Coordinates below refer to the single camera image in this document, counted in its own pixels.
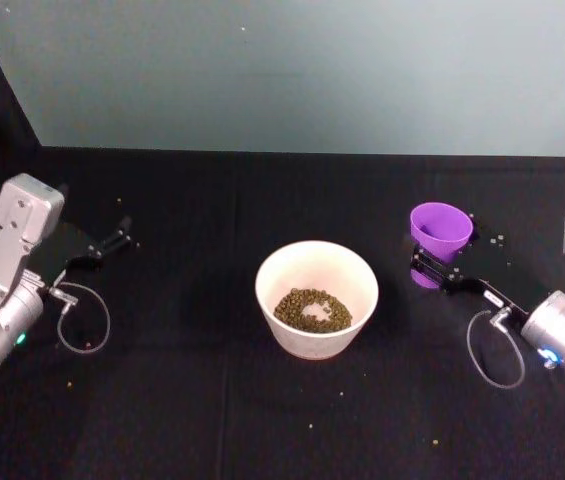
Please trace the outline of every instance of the cable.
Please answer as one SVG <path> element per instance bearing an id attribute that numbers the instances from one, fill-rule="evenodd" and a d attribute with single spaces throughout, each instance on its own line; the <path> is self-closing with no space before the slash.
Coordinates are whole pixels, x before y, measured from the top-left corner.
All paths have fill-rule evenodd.
<path id="1" fill-rule="evenodd" d="M 79 288 L 81 290 L 84 290 L 85 292 L 88 292 L 91 295 L 93 295 L 98 300 L 98 302 L 100 302 L 100 305 L 102 305 L 102 309 L 104 310 L 104 314 L 106 315 L 106 332 L 104 333 L 104 338 L 102 339 L 100 344 L 97 345 L 96 347 L 90 348 L 88 350 L 76 348 L 73 345 L 71 345 L 66 340 L 66 338 L 64 338 L 64 335 L 62 334 L 62 324 L 64 323 L 64 317 L 66 316 L 68 311 L 62 312 L 62 314 L 60 315 L 60 319 L 58 320 L 58 326 L 57 326 L 58 338 L 60 339 L 60 342 L 62 342 L 62 345 L 64 345 L 69 350 L 71 350 L 73 353 L 77 353 L 79 355 L 90 355 L 92 353 L 95 353 L 95 352 L 102 350 L 104 348 L 104 346 L 106 345 L 106 343 L 109 341 L 109 334 L 111 333 L 111 314 L 109 313 L 109 309 L 106 306 L 106 303 L 104 302 L 102 297 L 95 290 L 92 290 L 89 287 L 85 287 L 84 285 L 80 285 L 79 283 L 72 283 L 72 282 L 59 282 L 57 284 L 57 286 L 62 286 L 62 285 L 65 285 L 67 287 L 74 287 L 74 288 Z"/>
<path id="2" fill-rule="evenodd" d="M 53 287 L 57 287 L 59 285 L 59 283 L 64 279 L 64 277 L 66 277 L 66 270 L 62 270 L 60 272 L 60 275 L 58 275 L 58 278 L 55 279 L 55 281 L 53 282 Z"/>
<path id="3" fill-rule="evenodd" d="M 519 387 L 522 384 L 522 382 L 524 381 L 524 377 L 526 376 L 526 367 L 524 365 L 524 358 L 522 358 L 522 353 L 520 352 L 520 349 L 518 348 L 517 344 L 515 343 L 515 340 L 513 340 L 513 337 L 511 337 L 511 334 L 507 330 L 502 330 L 502 333 L 506 336 L 506 338 L 509 340 L 509 342 L 513 346 L 513 350 L 515 351 L 515 355 L 518 359 L 518 363 L 520 364 L 520 377 L 515 381 L 515 383 L 512 383 L 510 385 L 502 385 L 501 383 L 497 383 L 497 382 L 493 381 L 492 379 L 490 379 L 489 376 L 484 372 L 484 370 L 482 369 L 482 367 L 478 363 L 478 361 L 475 358 L 475 355 L 473 353 L 473 347 L 471 347 L 471 329 L 473 328 L 475 321 L 478 318 L 480 318 L 480 316 L 482 316 L 484 314 L 490 315 L 491 312 L 489 310 L 483 310 L 482 312 L 476 313 L 473 316 L 473 318 L 471 319 L 471 321 L 469 322 L 469 327 L 466 330 L 466 346 L 467 346 L 467 349 L 469 350 L 469 355 L 471 356 L 471 360 L 473 361 L 473 365 L 475 365 L 475 368 L 477 368 L 477 370 L 480 373 L 480 375 L 482 376 L 482 378 L 489 385 L 491 385 L 492 387 L 495 387 L 495 388 L 500 388 L 502 390 L 513 390 L 514 388 Z"/>

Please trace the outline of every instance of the table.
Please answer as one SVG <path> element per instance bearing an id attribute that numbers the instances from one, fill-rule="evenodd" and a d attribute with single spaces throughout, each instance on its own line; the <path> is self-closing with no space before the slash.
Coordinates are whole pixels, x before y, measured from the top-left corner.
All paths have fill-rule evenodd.
<path id="1" fill-rule="evenodd" d="M 407 230 L 416 204 L 455 204 L 565 291 L 565 159 L 0 151 L 0 186 L 23 171 L 67 182 L 63 218 L 98 238 L 130 214 L 140 246 L 74 277 L 111 311 L 101 353 L 59 347 L 51 306 L 0 368 L 0 478 L 565 479 L 565 372 L 520 341 L 524 384 L 488 386 L 465 344 L 483 303 L 414 285 Z M 264 258 L 305 239 L 353 249 L 380 285 L 322 362 L 285 353 L 254 295 Z M 506 340 L 476 329 L 515 379 Z"/>

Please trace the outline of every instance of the blue led light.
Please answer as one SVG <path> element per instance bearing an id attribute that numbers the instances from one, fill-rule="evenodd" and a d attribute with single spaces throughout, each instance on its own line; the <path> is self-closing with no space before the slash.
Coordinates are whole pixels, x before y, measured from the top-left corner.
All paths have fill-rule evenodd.
<path id="1" fill-rule="evenodd" d="M 560 362 L 560 357 L 558 357 L 557 354 L 554 351 L 549 350 L 548 348 L 540 348 L 540 349 L 538 349 L 538 353 L 545 360 L 551 360 L 552 362 L 555 362 L 555 363 Z"/>

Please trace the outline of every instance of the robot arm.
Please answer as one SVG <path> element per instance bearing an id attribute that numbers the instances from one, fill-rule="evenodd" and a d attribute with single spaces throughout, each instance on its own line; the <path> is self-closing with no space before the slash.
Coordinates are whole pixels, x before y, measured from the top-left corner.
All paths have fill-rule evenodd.
<path id="1" fill-rule="evenodd" d="M 130 219 L 97 243 L 77 227 L 59 223 L 64 195 L 27 175 L 18 175 L 0 192 L 0 364 L 17 339 L 54 296 L 66 305 L 77 299 L 52 282 L 76 264 L 96 267 L 103 257 L 130 243 Z"/>
<path id="2" fill-rule="evenodd" d="M 448 293 L 468 290 L 483 295 L 500 309 L 492 322 L 495 326 L 507 320 L 544 358 L 545 367 L 565 369 L 565 293 L 551 293 L 516 266 L 502 235 L 480 225 L 476 232 L 451 265 L 416 246 L 412 267 Z"/>

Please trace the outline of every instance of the teal wall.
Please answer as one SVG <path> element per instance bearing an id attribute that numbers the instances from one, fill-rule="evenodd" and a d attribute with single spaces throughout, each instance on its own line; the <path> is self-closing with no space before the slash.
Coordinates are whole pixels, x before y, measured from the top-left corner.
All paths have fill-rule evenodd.
<path id="1" fill-rule="evenodd" d="M 0 1 L 44 145 L 565 155 L 565 0 Z"/>

